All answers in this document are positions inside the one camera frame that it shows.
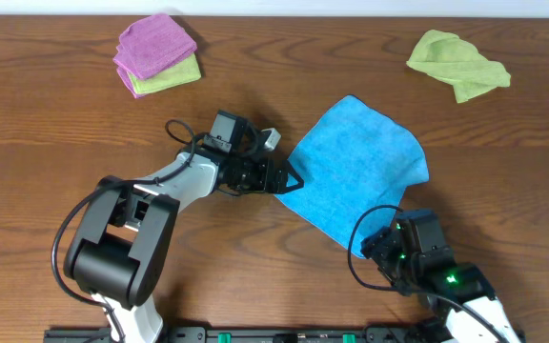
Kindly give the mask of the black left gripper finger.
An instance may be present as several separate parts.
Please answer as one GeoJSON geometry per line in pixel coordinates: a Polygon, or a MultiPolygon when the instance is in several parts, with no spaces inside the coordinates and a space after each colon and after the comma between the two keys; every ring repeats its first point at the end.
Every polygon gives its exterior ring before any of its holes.
{"type": "Polygon", "coordinates": [[[284,160],[281,167],[286,184],[302,184],[303,178],[299,175],[289,160],[284,160]]]}
{"type": "Polygon", "coordinates": [[[303,187],[304,187],[303,182],[298,182],[298,183],[296,183],[294,185],[291,185],[291,186],[288,186],[287,183],[281,182],[276,186],[275,194],[285,194],[285,193],[293,192],[293,191],[296,191],[296,190],[300,190],[303,187]]]}

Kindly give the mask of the blue microfiber cloth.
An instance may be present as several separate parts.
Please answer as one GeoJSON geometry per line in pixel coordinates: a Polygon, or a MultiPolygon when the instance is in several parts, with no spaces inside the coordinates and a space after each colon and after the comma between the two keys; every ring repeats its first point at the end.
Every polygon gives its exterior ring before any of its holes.
{"type": "Polygon", "coordinates": [[[278,196],[289,210],[361,256],[360,242],[387,227],[407,188],[430,175],[415,136],[347,95],[321,116],[289,156],[304,180],[278,196]]]}

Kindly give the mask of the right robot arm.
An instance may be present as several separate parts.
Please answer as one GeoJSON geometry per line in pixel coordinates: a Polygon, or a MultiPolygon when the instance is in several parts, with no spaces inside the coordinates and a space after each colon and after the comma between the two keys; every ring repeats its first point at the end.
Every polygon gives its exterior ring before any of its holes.
{"type": "Polygon", "coordinates": [[[458,263],[436,213],[397,209],[389,227],[364,238],[360,253],[373,260],[387,287],[365,288],[415,295],[433,313],[410,327],[369,329],[368,342],[513,342],[527,340],[513,327],[482,271],[458,263]]]}

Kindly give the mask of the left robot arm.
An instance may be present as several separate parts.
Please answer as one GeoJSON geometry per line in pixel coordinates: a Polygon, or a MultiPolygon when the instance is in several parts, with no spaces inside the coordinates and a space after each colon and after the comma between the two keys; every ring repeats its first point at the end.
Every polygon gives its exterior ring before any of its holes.
{"type": "Polygon", "coordinates": [[[199,148],[146,177],[101,179],[68,247],[63,270],[103,309],[117,342],[157,342],[164,321],[153,300],[177,216],[225,186],[235,195],[285,194],[304,181],[288,161],[199,148]]]}

